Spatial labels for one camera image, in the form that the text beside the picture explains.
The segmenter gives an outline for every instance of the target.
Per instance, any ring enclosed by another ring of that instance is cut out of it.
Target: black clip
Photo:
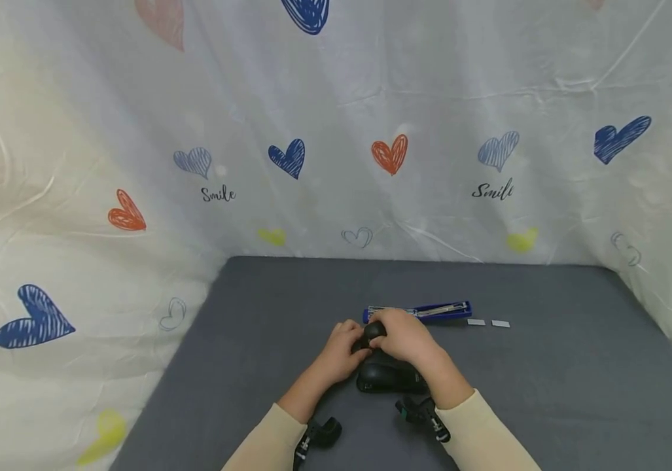
[[[404,396],[403,401],[396,401],[396,409],[401,417],[409,423],[418,423],[419,425],[430,425],[435,433],[435,440],[440,443],[447,443],[451,440],[451,433],[446,428],[443,421],[435,413],[435,401],[431,397],[417,404],[413,398]]]
[[[293,452],[293,471],[299,470],[299,467],[307,459],[307,452],[311,447],[332,447],[339,440],[341,430],[341,423],[333,417],[329,418],[322,426],[314,419],[311,420],[307,424],[307,431]]]

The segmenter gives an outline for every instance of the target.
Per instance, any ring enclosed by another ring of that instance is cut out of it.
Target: orange heart
[[[387,148],[387,144],[382,141],[375,141],[372,143],[372,158],[393,177],[404,164],[408,147],[409,138],[406,134],[399,134],[391,148]]]
[[[134,0],[137,14],[153,33],[184,51],[184,5],[182,0]]]
[[[129,198],[129,195],[119,188],[116,190],[116,197],[123,209],[113,208],[108,211],[108,220],[111,221],[111,224],[124,231],[144,231],[147,229],[145,218],[142,217],[142,213],[139,212],[137,205]]]

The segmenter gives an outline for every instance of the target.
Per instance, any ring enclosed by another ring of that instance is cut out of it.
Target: light blue heart
[[[212,161],[210,152],[202,147],[193,148],[188,154],[181,152],[181,150],[173,153],[173,162],[176,163],[178,168],[184,172],[196,173],[206,180],[207,170],[210,169]]]
[[[478,160],[488,165],[495,167],[500,173],[503,170],[503,165],[514,151],[516,144],[519,143],[519,133],[516,131],[509,131],[505,133],[502,138],[491,138],[480,147],[478,152]]]

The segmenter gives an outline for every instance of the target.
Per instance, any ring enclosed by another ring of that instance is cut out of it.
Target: person's left hand
[[[319,376],[327,387],[347,379],[372,352],[369,348],[351,352],[351,346],[359,340],[362,332],[364,329],[351,319],[337,323],[332,329],[323,351],[310,366],[312,373]]]

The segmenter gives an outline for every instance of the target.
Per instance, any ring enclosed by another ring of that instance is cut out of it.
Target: yellow heart
[[[97,434],[99,438],[84,450],[77,460],[77,465],[82,466],[100,460],[118,448],[126,438],[126,421],[120,413],[104,410],[97,417]]]
[[[519,253],[529,252],[535,246],[538,233],[538,228],[529,228],[524,234],[509,234],[506,239],[508,248]]]
[[[274,246],[282,247],[286,245],[286,233],[283,229],[275,229],[274,231],[260,229],[260,231],[257,231],[257,235],[262,240],[265,240],[265,242],[270,242]]]

